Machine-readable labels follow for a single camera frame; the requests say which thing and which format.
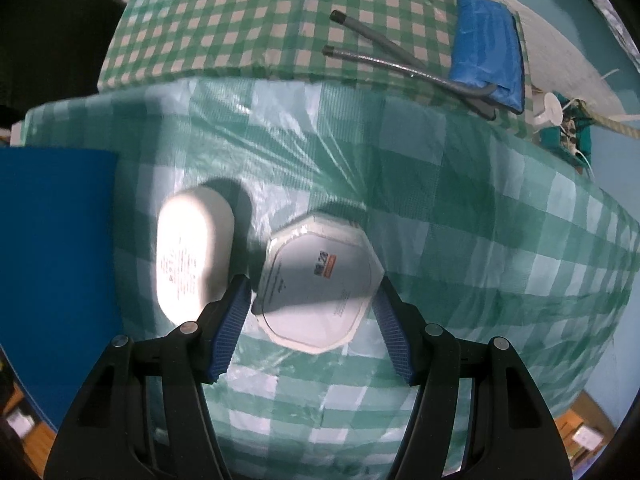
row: black object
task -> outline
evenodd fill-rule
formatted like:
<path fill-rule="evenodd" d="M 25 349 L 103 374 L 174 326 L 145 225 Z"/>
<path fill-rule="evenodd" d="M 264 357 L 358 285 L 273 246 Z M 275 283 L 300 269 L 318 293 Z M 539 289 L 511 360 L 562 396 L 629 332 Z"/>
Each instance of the black object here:
<path fill-rule="evenodd" d="M 119 0 L 0 0 L 0 127 L 38 105 L 95 94 Z"/>
<path fill-rule="evenodd" d="M 456 339 L 439 325 L 426 324 L 413 305 L 400 300 L 387 278 L 376 298 L 377 303 L 384 300 L 376 315 L 388 316 L 379 317 L 379 322 L 390 353 L 400 357 L 394 362 L 396 369 L 404 365 L 401 374 L 421 385 L 390 479 L 441 478 L 460 377 L 474 379 L 472 415 L 463 467 L 450 476 L 452 480 L 572 478 L 551 414 L 506 339 L 473 343 Z M 216 352 L 224 354 L 226 370 L 230 340 L 221 339 L 220 333 L 230 319 L 233 327 L 238 326 L 238 318 L 232 317 L 240 310 L 246 315 L 249 303 L 248 279 L 236 276 L 222 300 L 209 303 L 197 322 L 148 341 L 114 338 L 62 423 L 44 479 L 230 480 L 200 381 L 217 379 L 212 370 L 222 367 Z M 404 331 L 404 337 L 390 332 L 394 326 Z M 146 376 L 162 377 L 170 442 L 163 468 L 150 436 Z"/>
<path fill-rule="evenodd" d="M 0 413 L 14 394 L 14 371 L 0 348 Z"/>

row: screw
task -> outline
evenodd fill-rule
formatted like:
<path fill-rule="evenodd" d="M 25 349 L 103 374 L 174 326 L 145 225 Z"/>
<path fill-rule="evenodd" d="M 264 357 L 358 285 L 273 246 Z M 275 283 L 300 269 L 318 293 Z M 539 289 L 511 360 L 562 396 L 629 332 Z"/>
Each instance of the screw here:
<path fill-rule="evenodd" d="M 111 340 L 111 344 L 116 348 L 126 345 L 129 342 L 129 338 L 125 335 L 117 335 Z"/>
<path fill-rule="evenodd" d="M 503 337 L 497 337 L 497 338 L 494 339 L 494 346 L 498 350 L 508 350 L 509 349 L 509 342 Z"/>
<path fill-rule="evenodd" d="M 442 327 L 436 323 L 429 323 L 426 327 L 424 327 L 424 331 L 427 334 L 432 335 L 434 337 L 442 335 L 442 332 L 443 332 Z"/>
<path fill-rule="evenodd" d="M 198 329 L 198 324 L 195 321 L 187 321 L 180 325 L 180 332 L 183 334 L 193 334 Z"/>

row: blue board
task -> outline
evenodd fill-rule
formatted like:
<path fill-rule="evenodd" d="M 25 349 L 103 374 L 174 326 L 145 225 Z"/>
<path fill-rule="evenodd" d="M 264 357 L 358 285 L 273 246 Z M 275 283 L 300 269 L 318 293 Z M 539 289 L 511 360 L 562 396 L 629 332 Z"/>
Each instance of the blue board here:
<path fill-rule="evenodd" d="M 0 345 L 54 429 L 110 339 L 116 155 L 0 150 Z"/>

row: plastic sheet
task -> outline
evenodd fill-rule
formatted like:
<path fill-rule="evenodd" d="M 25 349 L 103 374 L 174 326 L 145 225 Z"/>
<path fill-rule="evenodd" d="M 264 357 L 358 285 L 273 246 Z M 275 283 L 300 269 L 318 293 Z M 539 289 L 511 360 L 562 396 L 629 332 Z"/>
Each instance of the plastic sheet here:
<path fill-rule="evenodd" d="M 634 62 L 636 69 L 640 72 L 640 52 L 636 42 L 631 38 L 631 34 L 626 30 L 625 24 L 620 19 L 620 16 L 613 8 L 609 0 L 591 0 L 593 5 L 601 12 L 604 19 L 607 20 L 607 25 L 611 29 L 611 33 L 616 37 L 622 50 L 630 57 Z"/>
<path fill-rule="evenodd" d="M 136 339 L 172 328 L 155 297 L 165 198 L 198 184 L 236 218 L 230 275 L 257 286 L 273 232 L 324 212 L 361 225 L 402 299 L 458 337 L 504 336 L 555 414 L 598 362 L 640 265 L 640 226 L 531 143 L 468 114 L 329 84 L 191 78 L 32 110 L 26 143 L 118 152 L 116 293 Z M 318 355 L 248 316 L 205 394 L 232 471 L 266 479 L 383 479 L 415 390 L 369 312 Z M 465 443 L 460 395 L 449 469 Z M 154 410 L 161 425 L 162 411 Z"/>

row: white oval container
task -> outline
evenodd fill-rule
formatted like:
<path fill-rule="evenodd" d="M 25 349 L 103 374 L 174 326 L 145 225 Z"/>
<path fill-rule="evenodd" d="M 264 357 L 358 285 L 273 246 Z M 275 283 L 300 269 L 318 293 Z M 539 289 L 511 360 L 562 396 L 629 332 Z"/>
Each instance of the white oval container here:
<path fill-rule="evenodd" d="M 198 186 L 169 197 L 158 215 L 156 291 L 169 321 L 195 321 L 226 290 L 234 215 L 213 189 Z"/>

